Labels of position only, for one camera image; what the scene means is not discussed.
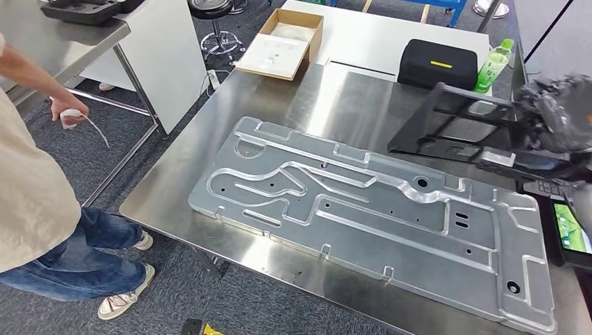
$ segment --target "black case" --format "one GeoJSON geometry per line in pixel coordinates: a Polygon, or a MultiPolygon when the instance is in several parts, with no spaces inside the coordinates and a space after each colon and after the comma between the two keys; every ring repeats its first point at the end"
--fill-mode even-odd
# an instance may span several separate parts
{"type": "Polygon", "coordinates": [[[410,40],[403,51],[397,82],[433,89],[438,82],[472,91],[477,84],[477,54],[425,40],[410,40]]]}
{"type": "Polygon", "coordinates": [[[144,0],[126,0],[121,3],[121,14],[129,14],[133,12],[144,0]]]}

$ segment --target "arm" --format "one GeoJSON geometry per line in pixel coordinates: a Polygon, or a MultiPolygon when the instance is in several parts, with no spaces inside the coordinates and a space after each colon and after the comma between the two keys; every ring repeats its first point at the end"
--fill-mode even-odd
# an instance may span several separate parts
{"type": "MultiPolygon", "coordinates": [[[[6,43],[3,50],[0,48],[0,52],[0,75],[51,96],[53,121],[68,108],[79,110],[84,115],[89,113],[89,108],[84,103],[14,47],[6,43]]],[[[66,117],[64,123],[75,124],[83,120],[84,117],[66,117]]]]}

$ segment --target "hand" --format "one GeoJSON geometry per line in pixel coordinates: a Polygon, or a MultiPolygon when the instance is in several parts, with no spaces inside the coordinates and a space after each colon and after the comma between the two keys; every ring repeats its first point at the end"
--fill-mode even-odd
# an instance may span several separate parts
{"type": "MultiPolygon", "coordinates": [[[[78,100],[74,97],[73,94],[65,98],[55,98],[53,97],[52,103],[52,121],[56,121],[59,119],[59,113],[67,110],[68,108],[73,108],[75,110],[79,110],[84,116],[89,114],[89,108],[82,103],[82,101],[78,100]]],[[[73,124],[77,124],[81,121],[84,121],[85,117],[64,117],[64,123],[68,126],[73,124]]]]}

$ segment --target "black device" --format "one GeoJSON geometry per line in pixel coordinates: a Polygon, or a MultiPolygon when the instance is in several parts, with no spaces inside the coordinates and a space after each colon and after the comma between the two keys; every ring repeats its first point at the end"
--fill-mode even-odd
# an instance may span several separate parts
{"type": "Polygon", "coordinates": [[[120,13],[130,13],[144,0],[50,0],[41,12],[65,22],[99,25],[120,13]]]}
{"type": "Polygon", "coordinates": [[[477,54],[425,40],[410,40],[403,51],[397,82],[433,89],[438,82],[472,91],[477,84],[477,54]]]}
{"type": "Polygon", "coordinates": [[[539,204],[547,257],[558,267],[592,270],[592,243],[562,200],[534,195],[539,204]]]}
{"type": "Polygon", "coordinates": [[[562,200],[567,195],[571,200],[573,196],[573,183],[565,180],[542,180],[531,181],[522,186],[524,192],[549,197],[555,200],[562,200]]]}
{"type": "Polygon", "coordinates": [[[206,323],[199,319],[187,319],[181,329],[181,335],[202,335],[206,323]]]}

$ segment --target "bottle cap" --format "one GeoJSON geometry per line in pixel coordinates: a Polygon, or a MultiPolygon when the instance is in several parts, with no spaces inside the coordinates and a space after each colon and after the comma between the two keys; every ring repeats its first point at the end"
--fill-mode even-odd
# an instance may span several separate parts
{"type": "Polygon", "coordinates": [[[506,38],[501,42],[501,47],[506,50],[512,49],[512,46],[514,46],[514,40],[511,38],[506,38]]]}

